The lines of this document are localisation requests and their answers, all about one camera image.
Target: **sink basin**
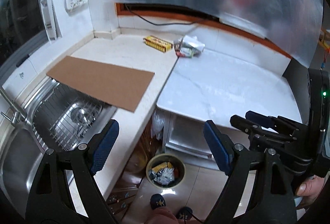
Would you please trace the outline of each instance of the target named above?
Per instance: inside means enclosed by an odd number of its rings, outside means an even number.
[[[67,151],[88,143],[117,108],[49,78],[24,109],[27,119],[9,134],[0,153],[0,187],[22,217],[45,151]],[[73,173],[66,174],[70,183]]]

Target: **orange wooden frame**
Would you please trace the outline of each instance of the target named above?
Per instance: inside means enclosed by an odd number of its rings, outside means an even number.
[[[133,14],[131,14],[130,11],[127,11],[125,9],[124,4],[122,4],[122,3],[116,3],[116,9],[117,9],[118,16],[123,16],[123,15],[133,16]],[[194,21],[200,20],[199,17],[189,16],[189,15],[184,15],[184,14],[179,14],[179,13],[172,13],[172,12],[156,12],[156,11],[134,11],[134,12],[140,16],[169,18],[169,19],[175,19],[175,20],[181,20],[181,21],[187,21],[187,22],[194,22]],[[214,22],[214,21],[210,21],[210,20],[201,21],[199,24],[211,26],[214,28],[219,28],[219,29],[234,33],[236,35],[240,35],[242,37],[245,37],[245,38],[253,40],[257,43],[260,43],[274,51],[277,51],[280,54],[288,57],[289,59],[292,58],[291,55],[289,55],[288,53],[283,51],[281,48],[279,48],[277,45],[275,45],[270,40],[259,38],[253,34],[250,34],[243,30],[237,29],[235,27],[231,27],[229,25],[222,24],[221,22]]]

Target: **brown board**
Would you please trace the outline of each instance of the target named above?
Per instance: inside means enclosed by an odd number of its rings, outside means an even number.
[[[108,104],[134,112],[155,74],[66,56],[47,75]]]

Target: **shoe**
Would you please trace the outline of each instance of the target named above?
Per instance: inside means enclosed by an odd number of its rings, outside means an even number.
[[[160,194],[154,194],[150,198],[150,206],[152,210],[155,210],[158,207],[166,206],[165,199]]]
[[[186,220],[190,220],[192,217],[192,209],[187,206],[182,207],[175,217],[177,219],[184,219],[185,217]]]

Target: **metal screw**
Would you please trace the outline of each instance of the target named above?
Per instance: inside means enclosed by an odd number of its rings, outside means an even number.
[[[47,155],[52,155],[53,152],[54,152],[53,149],[47,149],[47,150],[46,150],[46,154],[47,154]]]
[[[275,149],[269,149],[269,150],[268,150],[268,153],[269,153],[270,155],[275,155],[275,154],[276,154],[276,150],[275,150]]]
[[[79,150],[85,150],[87,148],[87,144],[80,144],[79,146],[78,146],[78,149]]]
[[[235,144],[235,149],[237,149],[238,151],[243,150],[244,146],[241,144]]]

